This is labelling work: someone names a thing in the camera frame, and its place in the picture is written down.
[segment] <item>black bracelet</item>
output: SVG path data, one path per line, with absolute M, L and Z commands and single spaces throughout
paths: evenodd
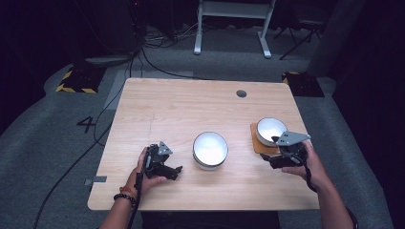
M 128 196 L 125 194 L 117 194 L 114 196 L 114 200 L 117 200 L 117 198 L 126 198 L 126 199 L 130 200 L 133 207 L 135 207 L 135 205 L 137 205 L 137 201 L 131 196 Z

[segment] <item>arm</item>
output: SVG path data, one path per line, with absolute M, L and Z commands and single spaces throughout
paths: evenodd
M 310 181 L 318 194 L 322 228 L 352 229 L 353 223 L 348 210 L 334 184 L 328 177 L 319 155 L 316 154 L 308 141 L 304 141 L 303 144 L 308 152 L 307 165 L 312 174 Z M 282 171 L 306 179 L 306 172 L 303 166 L 284 167 Z
M 125 187 L 130 188 L 131 191 L 121 191 L 122 194 L 137 197 L 137 190 L 134 188 L 137 173 L 140 173 L 140 169 L 143 164 L 143 160 L 145 159 L 146 155 L 146 148 L 143 149 L 142 153 L 139 156 L 138 165 L 132 171 L 128 180 L 125 184 Z M 151 179 L 146 178 L 142 182 L 142 190 L 141 193 L 146 193 L 152 186 L 163 182 L 166 180 L 166 177 L 153 177 Z M 109 229 L 109 228 L 127 228 L 128 221 L 131 213 L 132 203 L 130 200 L 126 198 L 117 198 L 114 202 L 113 207 L 111 208 L 110 212 L 108 213 L 107 217 L 99 227 L 100 229 Z

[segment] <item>white bowl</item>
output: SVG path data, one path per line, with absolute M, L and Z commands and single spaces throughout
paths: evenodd
M 202 169 L 217 169 L 224 163 L 227 152 L 225 139 L 217 133 L 204 132 L 194 141 L 193 157 Z
M 281 136 L 287 130 L 286 125 L 277 118 L 265 117 L 257 123 L 256 136 L 266 146 L 275 147 L 273 136 Z

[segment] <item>white stand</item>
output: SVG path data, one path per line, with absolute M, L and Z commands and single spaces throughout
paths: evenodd
M 201 54 L 202 40 L 203 40 L 203 15 L 206 16 L 226 16 L 226 17 L 244 17 L 244 18 L 258 18 L 265 19 L 263 30 L 258 31 L 259 41 L 262 45 L 265 58 L 270 58 L 271 53 L 266 42 L 266 32 L 268 23 L 270 22 L 271 15 L 274 9 L 272 0 L 268 4 L 246 4 L 246 3 L 227 3 L 227 2 L 210 2 L 200 0 L 199 4 L 199 17 L 198 17 L 198 31 L 196 36 L 196 45 L 194 47 L 194 54 Z

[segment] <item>cork coaster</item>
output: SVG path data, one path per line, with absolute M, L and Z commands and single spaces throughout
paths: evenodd
M 252 133 L 253 149 L 256 154 L 278 155 L 280 150 L 277 146 L 269 147 L 260 142 L 256 136 L 257 123 L 250 124 L 250 131 Z

